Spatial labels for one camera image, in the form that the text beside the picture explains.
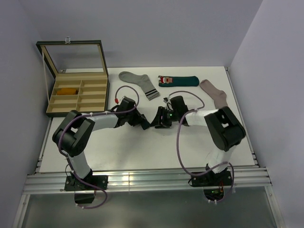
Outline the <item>dark green reindeer sock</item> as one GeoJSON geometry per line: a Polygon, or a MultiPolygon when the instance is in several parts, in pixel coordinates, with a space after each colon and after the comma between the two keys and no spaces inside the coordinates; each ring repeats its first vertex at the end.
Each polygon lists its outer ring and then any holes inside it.
{"type": "Polygon", "coordinates": [[[158,76],[159,87],[196,87],[200,80],[196,76],[158,76]]]}

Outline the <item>mustard yellow sock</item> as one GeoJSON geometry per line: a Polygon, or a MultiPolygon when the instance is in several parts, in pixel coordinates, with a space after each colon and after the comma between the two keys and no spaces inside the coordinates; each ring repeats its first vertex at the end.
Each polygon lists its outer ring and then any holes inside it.
{"type": "Polygon", "coordinates": [[[56,95],[77,95],[78,90],[75,88],[60,88],[56,95]]]}

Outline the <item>navy santa sock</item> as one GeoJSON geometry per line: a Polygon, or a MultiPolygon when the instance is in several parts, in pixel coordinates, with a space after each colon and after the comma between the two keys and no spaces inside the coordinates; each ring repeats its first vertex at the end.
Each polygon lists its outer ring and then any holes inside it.
{"type": "Polygon", "coordinates": [[[143,130],[147,130],[147,129],[149,129],[150,127],[154,127],[155,125],[156,125],[156,123],[150,123],[150,122],[148,122],[148,121],[143,121],[143,122],[141,123],[141,127],[142,127],[143,130]]]}

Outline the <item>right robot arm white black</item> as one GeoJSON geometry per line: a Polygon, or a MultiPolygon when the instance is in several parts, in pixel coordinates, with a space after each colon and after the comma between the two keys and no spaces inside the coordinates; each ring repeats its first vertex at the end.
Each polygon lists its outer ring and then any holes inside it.
{"type": "Polygon", "coordinates": [[[182,96],[166,98],[165,102],[167,106],[158,107],[151,127],[170,128],[173,122],[178,122],[176,151],[181,167],[187,174],[194,177],[205,175],[206,181],[210,185],[218,184],[222,179],[221,173],[227,171],[228,167],[232,167],[229,161],[235,148],[246,136],[245,128],[227,106],[215,110],[202,110],[201,108],[189,110],[182,96]],[[206,127],[215,144],[215,149],[211,153],[204,172],[191,173],[182,162],[179,142],[183,125],[206,127]]]}

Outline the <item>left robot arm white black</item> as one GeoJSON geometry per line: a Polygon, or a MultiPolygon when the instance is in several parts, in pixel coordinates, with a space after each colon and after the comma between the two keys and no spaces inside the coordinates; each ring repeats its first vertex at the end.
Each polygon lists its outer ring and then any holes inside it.
{"type": "Polygon", "coordinates": [[[130,126],[140,125],[143,130],[150,127],[146,117],[135,108],[135,101],[124,97],[120,104],[102,113],[82,114],[72,110],[64,118],[52,136],[60,153],[64,155],[71,170],[77,175],[76,185],[86,190],[92,186],[92,169],[85,156],[85,147],[91,133],[107,128],[117,128],[128,123],[130,126]]]}

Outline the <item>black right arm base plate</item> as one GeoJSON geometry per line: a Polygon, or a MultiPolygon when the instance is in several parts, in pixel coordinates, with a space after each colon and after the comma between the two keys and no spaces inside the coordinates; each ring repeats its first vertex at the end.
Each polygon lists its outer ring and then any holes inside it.
{"type": "Polygon", "coordinates": [[[192,187],[219,187],[221,185],[231,186],[232,180],[231,172],[226,169],[220,173],[210,171],[199,177],[192,175],[189,182],[192,187]]]}

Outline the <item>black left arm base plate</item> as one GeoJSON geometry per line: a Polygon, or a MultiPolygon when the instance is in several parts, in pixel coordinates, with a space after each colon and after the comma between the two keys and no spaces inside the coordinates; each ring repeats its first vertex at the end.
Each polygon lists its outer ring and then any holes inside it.
{"type": "MultiPolygon", "coordinates": [[[[92,175],[83,179],[91,185],[97,186],[103,190],[107,189],[108,176],[107,175],[92,175]]],[[[85,185],[80,182],[74,175],[67,176],[66,183],[64,187],[65,191],[81,191],[81,190],[95,190],[95,188],[85,185]]]]}

